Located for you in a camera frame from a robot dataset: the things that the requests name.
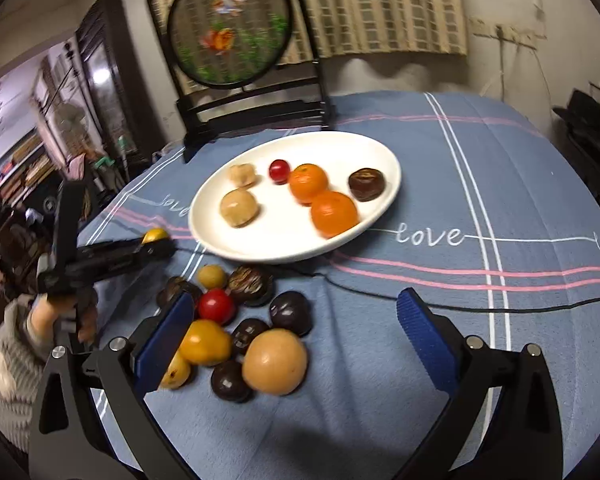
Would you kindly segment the person's left hand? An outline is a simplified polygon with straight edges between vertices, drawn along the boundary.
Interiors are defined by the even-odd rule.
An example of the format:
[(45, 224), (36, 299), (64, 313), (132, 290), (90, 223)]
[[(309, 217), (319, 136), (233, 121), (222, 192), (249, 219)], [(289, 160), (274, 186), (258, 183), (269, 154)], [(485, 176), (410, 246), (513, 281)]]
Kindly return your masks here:
[[(38, 295), (27, 320), (30, 338), (37, 344), (50, 344), (54, 336), (54, 324), (63, 316), (74, 311), (76, 297), (48, 298)], [(79, 342), (92, 342), (97, 332), (97, 296), (80, 314)]]

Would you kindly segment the grey knit sleeve forearm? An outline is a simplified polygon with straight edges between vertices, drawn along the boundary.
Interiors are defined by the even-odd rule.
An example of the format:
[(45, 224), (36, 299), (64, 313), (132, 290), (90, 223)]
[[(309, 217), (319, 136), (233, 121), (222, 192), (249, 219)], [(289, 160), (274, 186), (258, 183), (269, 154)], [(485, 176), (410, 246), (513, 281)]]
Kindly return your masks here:
[(53, 309), (46, 297), (21, 296), (5, 310), (0, 326), (0, 433), (21, 453), (46, 360), (53, 348)]

